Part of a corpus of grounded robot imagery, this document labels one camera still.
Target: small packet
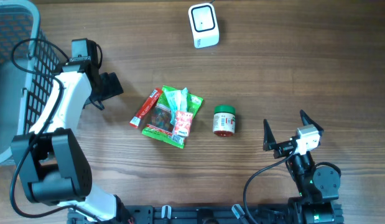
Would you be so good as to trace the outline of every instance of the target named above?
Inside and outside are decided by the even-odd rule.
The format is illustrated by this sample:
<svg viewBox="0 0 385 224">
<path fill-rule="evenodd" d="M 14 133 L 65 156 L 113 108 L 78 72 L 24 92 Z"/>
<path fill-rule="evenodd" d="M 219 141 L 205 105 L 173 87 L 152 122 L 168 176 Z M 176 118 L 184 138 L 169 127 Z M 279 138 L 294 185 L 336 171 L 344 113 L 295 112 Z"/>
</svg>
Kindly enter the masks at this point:
<svg viewBox="0 0 385 224">
<path fill-rule="evenodd" d="M 183 90 L 174 90 L 167 91 L 164 90 L 164 93 L 167 98 L 167 102 L 169 102 L 170 110 L 172 112 L 172 120 L 171 124 L 175 124 L 175 112 L 176 111 L 187 111 L 187 96 L 188 90 L 184 88 Z"/>
<path fill-rule="evenodd" d="M 173 134 L 181 137 L 188 137 L 190 135 L 192 118 L 193 113 L 177 111 L 175 113 L 175 126 Z"/>
<path fill-rule="evenodd" d="M 141 119 L 151 110 L 151 108 L 155 105 L 156 101 L 159 99 L 160 95 L 163 91 L 160 88 L 156 88 L 151 95 L 149 95 L 148 99 L 145 101 L 143 106 L 137 112 L 137 114 L 130 121 L 130 125 L 134 128 L 138 128 Z"/>
<path fill-rule="evenodd" d="M 170 86 L 163 86 L 162 90 L 174 91 L 177 90 Z M 187 112 L 197 114 L 199 107 L 202 105 L 203 98 L 192 94 L 187 95 Z M 166 94 L 161 94 L 152 113 L 152 117 L 147 126 L 142 130 L 142 134 L 151 138 L 169 143 L 173 146 L 184 148 L 185 139 L 181 136 L 173 134 L 173 124 L 171 121 L 171 110 Z"/>
</svg>

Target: jar label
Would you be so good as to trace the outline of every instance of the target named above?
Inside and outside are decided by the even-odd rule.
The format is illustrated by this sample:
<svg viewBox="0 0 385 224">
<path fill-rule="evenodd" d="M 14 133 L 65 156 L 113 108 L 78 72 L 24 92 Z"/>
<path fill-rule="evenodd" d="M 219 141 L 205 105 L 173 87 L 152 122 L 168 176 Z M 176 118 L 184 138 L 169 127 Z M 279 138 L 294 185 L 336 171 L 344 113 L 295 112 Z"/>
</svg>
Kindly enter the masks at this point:
<svg viewBox="0 0 385 224">
<path fill-rule="evenodd" d="M 217 113 L 213 119 L 213 132 L 231 131 L 235 133 L 235 115 L 230 113 Z"/>
</svg>

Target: white square object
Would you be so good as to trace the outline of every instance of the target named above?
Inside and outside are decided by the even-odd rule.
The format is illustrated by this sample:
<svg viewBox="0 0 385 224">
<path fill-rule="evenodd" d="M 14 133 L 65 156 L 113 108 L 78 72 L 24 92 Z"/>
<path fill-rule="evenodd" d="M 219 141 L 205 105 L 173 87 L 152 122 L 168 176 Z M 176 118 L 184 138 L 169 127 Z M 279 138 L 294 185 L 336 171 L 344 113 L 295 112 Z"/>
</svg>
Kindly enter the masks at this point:
<svg viewBox="0 0 385 224">
<path fill-rule="evenodd" d="M 190 16 L 193 44 L 196 48 L 216 45 L 220 39 L 215 8 L 210 3 L 191 6 Z"/>
</svg>

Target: wooden table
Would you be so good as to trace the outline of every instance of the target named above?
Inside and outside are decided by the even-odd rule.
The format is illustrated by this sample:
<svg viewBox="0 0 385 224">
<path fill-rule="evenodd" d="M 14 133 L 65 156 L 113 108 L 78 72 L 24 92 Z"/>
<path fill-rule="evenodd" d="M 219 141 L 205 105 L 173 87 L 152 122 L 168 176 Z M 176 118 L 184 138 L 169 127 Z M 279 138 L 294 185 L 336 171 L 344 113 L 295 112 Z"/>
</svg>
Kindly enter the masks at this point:
<svg viewBox="0 0 385 224">
<path fill-rule="evenodd" d="M 316 162 L 338 165 L 346 223 L 385 223 L 385 4 L 336 0 L 216 1 L 220 43 L 194 49 L 188 8 L 196 2 L 38 5 L 49 40 L 103 49 L 102 72 L 116 72 L 124 93 L 105 110 L 83 110 L 77 139 L 94 181 L 128 205 L 242 203 L 251 174 L 275 162 L 262 150 L 262 120 L 278 141 L 301 126 L 304 109 L 325 129 Z M 170 85 L 205 99 L 185 149 L 128 125 L 147 95 Z M 233 138 L 212 131 L 213 110 L 238 114 Z M 14 167 L 0 167 L 0 223 L 65 223 L 66 213 L 28 220 L 9 203 Z M 17 185 L 17 201 L 30 204 Z M 248 202 L 286 203 L 298 191 L 284 166 L 257 177 Z"/>
</svg>

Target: green lid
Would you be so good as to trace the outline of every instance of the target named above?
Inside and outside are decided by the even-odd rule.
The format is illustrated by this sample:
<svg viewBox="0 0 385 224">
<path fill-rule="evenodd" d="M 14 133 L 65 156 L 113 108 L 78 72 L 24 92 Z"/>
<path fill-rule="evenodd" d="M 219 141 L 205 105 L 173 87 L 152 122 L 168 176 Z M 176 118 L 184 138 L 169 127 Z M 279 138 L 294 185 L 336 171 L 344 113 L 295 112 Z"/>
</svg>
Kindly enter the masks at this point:
<svg viewBox="0 0 385 224">
<path fill-rule="evenodd" d="M 218 105 L 215 108 L 215 113 L 231 113 L 235 115 L 235 108 L 230 105 Z"/>
</svg>

